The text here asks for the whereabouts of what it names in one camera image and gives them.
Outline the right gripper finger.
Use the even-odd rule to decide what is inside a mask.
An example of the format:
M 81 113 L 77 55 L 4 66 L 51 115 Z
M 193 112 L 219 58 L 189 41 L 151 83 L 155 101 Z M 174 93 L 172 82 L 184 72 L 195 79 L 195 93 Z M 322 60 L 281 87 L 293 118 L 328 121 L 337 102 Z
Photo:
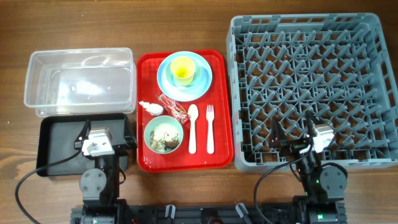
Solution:
M 307 122 L 308 135 L 310 137 L 315 137 L 314 126 L 320 124 L 320 121 L 317 119 L 313 111 L 306 111 L 305 119 Z
M 286 136 L 277 118 L 272 118 L 271 146 L 285 146 Z

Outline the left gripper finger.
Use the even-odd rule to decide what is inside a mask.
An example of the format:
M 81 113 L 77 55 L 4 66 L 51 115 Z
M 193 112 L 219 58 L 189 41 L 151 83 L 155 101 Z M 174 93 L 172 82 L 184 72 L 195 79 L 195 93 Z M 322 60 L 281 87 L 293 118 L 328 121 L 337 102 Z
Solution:
M 87 119 L 83 126 L 83 129 L 81 130 L 81 140 L 88 139 L 90 130 L 91 130 L 91 121 L 89 119 Z
M 134 142 L 134 136 L 131 132 L 131 129 L 129 126 L 129 119 L 127 116 L 124 118 L 123 138 L 125 139 L 126 142 Z

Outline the white tissue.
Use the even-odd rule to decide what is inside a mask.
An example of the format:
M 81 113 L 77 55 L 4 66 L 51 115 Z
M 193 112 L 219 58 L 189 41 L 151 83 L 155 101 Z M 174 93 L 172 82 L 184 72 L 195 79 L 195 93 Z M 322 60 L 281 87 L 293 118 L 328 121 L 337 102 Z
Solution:
M 139 104 L 152 116 L 160 116 L 164 112 L 164 108 L 155 103 L 140 101 Z

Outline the green bowl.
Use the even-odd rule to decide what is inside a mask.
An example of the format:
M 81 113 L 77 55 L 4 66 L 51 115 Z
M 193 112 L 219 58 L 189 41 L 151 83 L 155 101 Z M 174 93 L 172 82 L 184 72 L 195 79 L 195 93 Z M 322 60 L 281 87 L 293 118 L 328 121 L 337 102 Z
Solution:
M 153 131 L 153 129 L 161 123 L 171 124 L 171 125 L 175 126 L 179 131 L 180 144 L 173 150 L 169 150 L 166 152 L 160 152 L 160 151 L 157 151 L 157 150 L 151 148 L 151 146 L 150 146 L 150 134 Z M 158 116 L 156 118 L 153 118 L 152 120 L 149 121 L 149 123 L 147 124 L 147 126 L 144 130 L 144 142 L 145 142 L 146 146 L 151 151 L 158 153 L 158 154 L 170 154 L 171 152 L 174 152 L 181 145 L 181 143 L 183 141 L 183 137 L 184 137 L 184 133 L 183 133 L 182 125 L 175 118 L 173 118 L 171 116 Z

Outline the red snack wrapper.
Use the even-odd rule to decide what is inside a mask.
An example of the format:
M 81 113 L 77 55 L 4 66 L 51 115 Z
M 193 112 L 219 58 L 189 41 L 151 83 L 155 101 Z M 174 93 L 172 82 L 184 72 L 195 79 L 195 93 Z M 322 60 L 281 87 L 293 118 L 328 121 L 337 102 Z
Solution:
M 185 108 L 177 101 L 169 98 L 164 93 L 158 96 L 161 105 L 166 109 L 168 114 L 175 118 L 180 124 L 186 123 L 190 119 L 190 115 Z

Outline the white plastic spoon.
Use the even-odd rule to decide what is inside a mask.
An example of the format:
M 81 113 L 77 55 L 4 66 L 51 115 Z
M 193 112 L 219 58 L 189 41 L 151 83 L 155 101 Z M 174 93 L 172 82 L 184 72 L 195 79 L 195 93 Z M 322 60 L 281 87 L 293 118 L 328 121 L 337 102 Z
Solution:
M 198 118 L 198 108 L 195 104 L 189 106 L 188 115 L 190 116 L 190 137 L 188 151 L 190 154 L 194 154 L 197 151 L 195 121 Z

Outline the white plastic fork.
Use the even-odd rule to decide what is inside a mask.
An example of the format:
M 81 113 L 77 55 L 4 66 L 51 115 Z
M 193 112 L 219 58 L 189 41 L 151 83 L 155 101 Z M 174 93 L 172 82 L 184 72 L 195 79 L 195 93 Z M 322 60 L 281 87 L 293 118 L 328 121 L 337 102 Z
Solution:
M 206 151 L 209 154 L 213 154 L 215 152 L 214 135 L 213 135 L 213 120 L 214 120 L 214 118 L 215 118 L 214 107 L 213 107 L 213 105 L 208 105 L 206 107 L 206 120 L 208 122 L 208 135 L 207 135 Z

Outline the yellow plastic cup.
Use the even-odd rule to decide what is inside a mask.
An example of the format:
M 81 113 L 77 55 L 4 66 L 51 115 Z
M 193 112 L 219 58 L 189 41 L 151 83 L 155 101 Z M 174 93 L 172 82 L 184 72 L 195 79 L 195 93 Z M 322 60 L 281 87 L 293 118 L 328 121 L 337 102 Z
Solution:
M 170 69 L 176 82 L 179 85 L 187 86 L 193 80 L 196 65 L 190 57 L 181 56 L 172 60 Z

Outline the light blue small bowl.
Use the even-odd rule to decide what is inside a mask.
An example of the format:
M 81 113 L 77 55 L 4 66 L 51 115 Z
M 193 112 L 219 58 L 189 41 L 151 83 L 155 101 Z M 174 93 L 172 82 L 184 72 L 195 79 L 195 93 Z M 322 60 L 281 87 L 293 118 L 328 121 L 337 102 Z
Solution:
M 166 67 L 164 77 L 168 84 L 172 85 L 173 87 L 179 90 L 191 90 L 191 89 L 193 90 L 200 85 L 201 70 L 197 68 L 195 70 L 192 82 L 187 86 L 183 86 L 178 84 L 176 79 L 174 78 L 174 75 L 171 71 L 171 62 L 169 62 L 169 64 Z

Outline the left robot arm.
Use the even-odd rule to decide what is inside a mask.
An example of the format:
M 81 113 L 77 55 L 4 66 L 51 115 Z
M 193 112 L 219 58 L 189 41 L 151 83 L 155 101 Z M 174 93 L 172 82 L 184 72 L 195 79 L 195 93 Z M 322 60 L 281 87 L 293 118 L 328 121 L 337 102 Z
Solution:
M 83 208 L 72 210 L 71 223 L 137 223 L 127 201 L 119 198 L 119 186 L 123 183 L 119 176 L 124 175 L 119 158 L 137 146 L 127 118 L 124 118 L 123 138 L 125 143 L 114 145 L 108 127 L 93 129 L 90 120 L 85 122 L 75 139 L 74 148 L 94 161 L 95 166 L 81 176 L 79 186 Z

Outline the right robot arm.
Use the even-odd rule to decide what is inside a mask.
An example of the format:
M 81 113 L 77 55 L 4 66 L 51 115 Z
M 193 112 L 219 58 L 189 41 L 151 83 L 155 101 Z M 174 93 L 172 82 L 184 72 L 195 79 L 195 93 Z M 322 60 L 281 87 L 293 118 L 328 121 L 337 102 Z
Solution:
M 291 223 L 340 223 L 338 202 L 344 200 L 348 172 L 334 162 L 322 164 L 317 154 L 331 144 L 335 132 L 311 111 L 305 113 L 307 134 L 289 140 L 277 118 L 272 119 L 270 147 L 282 157 L 293 157 L 305 195 L 295 196 L 289 209 Z

